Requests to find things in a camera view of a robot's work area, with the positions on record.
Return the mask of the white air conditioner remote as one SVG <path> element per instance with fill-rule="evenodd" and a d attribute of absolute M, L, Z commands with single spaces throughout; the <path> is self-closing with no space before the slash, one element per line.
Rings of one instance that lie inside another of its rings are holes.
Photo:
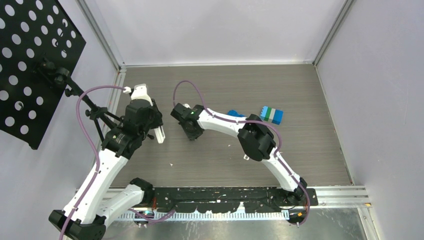
<path fill-rule="evenodd" d="M 155 134 L 156 141 L 159 144 L 162 144 L 166 139 L 166 135 L 165 135 L 163 126 L 161 125 L 157 128 L 154 128 L 153 131 L 154 131 L 154 134 Z"/>

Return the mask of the blue toy car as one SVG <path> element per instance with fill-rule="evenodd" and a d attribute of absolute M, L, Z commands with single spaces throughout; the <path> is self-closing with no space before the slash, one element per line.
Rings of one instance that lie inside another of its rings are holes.
<path fill-rule="evenodd" d="M 227 112 L 227 115 L 232 116 L 232 117 L 238 117 L 238 118 L 245 118 L 246 117 L 244 114 L 240 114 L 234 109 L 229 110 Z"/>

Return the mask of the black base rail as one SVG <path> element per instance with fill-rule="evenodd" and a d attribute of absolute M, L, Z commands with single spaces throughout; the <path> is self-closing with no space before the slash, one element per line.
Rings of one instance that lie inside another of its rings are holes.
<path fill-rule="evenodd" d="M 242 207 L 246 213 L 278 213 L 306 206 L 305 196 L 297 200 L 278 187 L 157 187 L 150 202 L 135 205 L 160 213 L 202 214 L 234 213 Z"/>

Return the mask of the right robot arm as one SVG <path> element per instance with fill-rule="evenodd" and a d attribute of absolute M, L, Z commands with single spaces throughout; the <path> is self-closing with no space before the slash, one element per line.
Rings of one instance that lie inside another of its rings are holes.
<path fill-rule="evenodd" d="M 295 173 L 279 152 L 270 124 L 259 116 L 236 117 L 222 114 L 195 105 L 177 103 L 171 116 L 182 127 L 189 140 L 196 140 L 205 130 L 217 131 L 239 140 L 246 157 L 263 163 L 285 191 L 285 198 L 291 205 L 299 205 L 306 197 L 307 183 Z"/>

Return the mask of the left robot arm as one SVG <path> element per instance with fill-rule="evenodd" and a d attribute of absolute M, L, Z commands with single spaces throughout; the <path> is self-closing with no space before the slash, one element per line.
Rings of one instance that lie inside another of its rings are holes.
<path fill-rule="evenodd" d="M 164 142 L 162 113 L 154 99 L 133 99 L 121 122 L 107 134 L 95 163 L 82 186 L 62 210 L 53 210 L 49 222 L 60 232 L 59 238 L 100 240 L 107 228 L 135 205 L 148 207 L 154 199 L 153 185 L 139 177 L 111 199 L 103 196 L 134 152 L 155 131 L 158 143 Z"/>

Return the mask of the blue green brick block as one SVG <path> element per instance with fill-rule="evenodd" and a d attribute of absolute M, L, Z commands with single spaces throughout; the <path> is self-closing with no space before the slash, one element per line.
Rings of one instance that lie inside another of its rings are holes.
<path fill-rule="evenodd" d="M 280 109 L 264 106 L 259 117 L 262 121 L 280 125 L 283 120 L 283 115 L 284 112 Z"/>

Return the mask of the black perforated board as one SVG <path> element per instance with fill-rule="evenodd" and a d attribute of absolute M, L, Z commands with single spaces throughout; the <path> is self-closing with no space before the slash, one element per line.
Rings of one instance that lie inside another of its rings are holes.
<path fill-rule="evenodd" d="M 57 0 L 0 3 L 0 129 L 39 148 L 65 86 L 55 68 L 73 72 L 86 41 Z"/>

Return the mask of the black tripod stand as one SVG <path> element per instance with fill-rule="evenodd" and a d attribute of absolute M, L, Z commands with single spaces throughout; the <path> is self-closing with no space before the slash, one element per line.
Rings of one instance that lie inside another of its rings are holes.
<path fill-rule="evenodd" d="M 97 128 L 101 141 L 105 140 L 105 136 L 100 129 L 99 120 L 103 121 L 112 131 L 112 138 L 117 139 L 119 135 L 130 137 L 130 139 L 145 138 L 155 139 L 154 130 L 151 129 L 147 134 L 133 134 L 124 131 L 124 115 L 117 116 L 111 113 L 107 107 L 96 105 L 89 97 L 88 92 L 83 91 L 81 87 L 72 79 L 68 69 L 56 65 L 54 62 L 43 57 L 35 67 L 35 72 L 50 81 L 55 87 L 64 87 L 64 93 L 67 97 L 77 96 L 81 102 L 89 107 L 85 111 L 87 117 L 92 120 Z"/>

